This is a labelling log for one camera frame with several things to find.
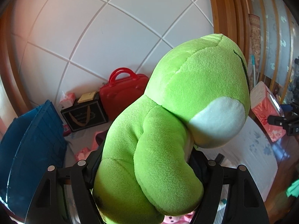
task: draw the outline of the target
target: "black box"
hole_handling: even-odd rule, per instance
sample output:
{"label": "black box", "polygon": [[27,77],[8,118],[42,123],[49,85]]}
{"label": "black box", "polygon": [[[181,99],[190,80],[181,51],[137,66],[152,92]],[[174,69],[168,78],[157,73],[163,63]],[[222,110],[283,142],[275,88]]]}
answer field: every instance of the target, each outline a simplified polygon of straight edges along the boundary
{"label": "black box", "polygon": [[61,111],[72,132],[108,122],[99,93],[96,93],[91,101],[79,104],[78,100],[76,99],[72,107]]}

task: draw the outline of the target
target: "white plush patch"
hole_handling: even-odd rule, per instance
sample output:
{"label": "white plush patch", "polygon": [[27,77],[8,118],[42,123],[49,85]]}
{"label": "white plush patch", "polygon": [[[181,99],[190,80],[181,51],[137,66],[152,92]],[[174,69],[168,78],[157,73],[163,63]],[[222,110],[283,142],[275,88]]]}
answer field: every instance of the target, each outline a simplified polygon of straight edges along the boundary
{"label": "white plush patch", "polygon": [[203,148],[224,145],[242,129],[244,106],[236,99],[220,97],[197,113],[188,124],[195,144]]}

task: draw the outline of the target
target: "pink fabric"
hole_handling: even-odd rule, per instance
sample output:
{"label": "pink fabric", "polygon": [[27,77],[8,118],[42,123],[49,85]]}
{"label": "pink fabric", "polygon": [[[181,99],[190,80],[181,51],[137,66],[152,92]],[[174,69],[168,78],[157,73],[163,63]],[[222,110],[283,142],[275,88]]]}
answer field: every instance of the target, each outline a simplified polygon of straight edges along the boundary
{"label": "pink fabric", "polygon": [[189,224],[194,216],[194,211],[186,214],[184,216],[172,217],[172,216],[165,216],[164,221],[162,224]]}
{"label": "pink fabric", "polygon": [[88,147],[85,147],[75,155],[75,159],[77,161],[86,160],[90,153],[91,150]]}
{"label": "pink fabric", "polygon": [[94,140],[93,140],[93,142],[92,142],[92,148],[91,148],[91,151],[95,151],[95,150],[97,150],[98,147],[99,147],[99,145],[98,145],[98,143],[97,143],[97,141],[96,141],[96,139],[95,139],[96,135],[99,134],[99,133],[102,133],[102,131],[96,131],[96,132],[95,132]]}

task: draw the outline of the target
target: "red plastic case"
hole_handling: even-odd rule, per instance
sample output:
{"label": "red plastic case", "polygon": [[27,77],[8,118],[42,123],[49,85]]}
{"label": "red plastic case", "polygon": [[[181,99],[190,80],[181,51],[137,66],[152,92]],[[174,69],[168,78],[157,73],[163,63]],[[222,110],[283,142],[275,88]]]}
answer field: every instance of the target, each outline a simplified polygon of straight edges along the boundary
{"label": "red plastic case", "polygon": [[[121,73],[130,76],[117,79]],[[114,120],[129,105],[144,94],[149,78],[135,74],[129,68],[121,67],[112,72],[109,82],[100,88],[100,98],[109,120]]]}

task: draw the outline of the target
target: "green plush toy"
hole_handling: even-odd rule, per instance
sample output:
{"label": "green plush toy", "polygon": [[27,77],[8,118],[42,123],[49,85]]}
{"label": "green plush toy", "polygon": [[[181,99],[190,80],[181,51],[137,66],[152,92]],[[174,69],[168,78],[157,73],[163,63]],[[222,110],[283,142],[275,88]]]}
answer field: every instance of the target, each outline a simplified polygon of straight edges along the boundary
{"label": "green plush toy", "polygon": [[192,146],[224,145],[243,127],[246,61],[221,34],[185,42],[156,66],[144,95],[108,131],[93,197],[108,224],[158,224],[194,210],[204,189]]}

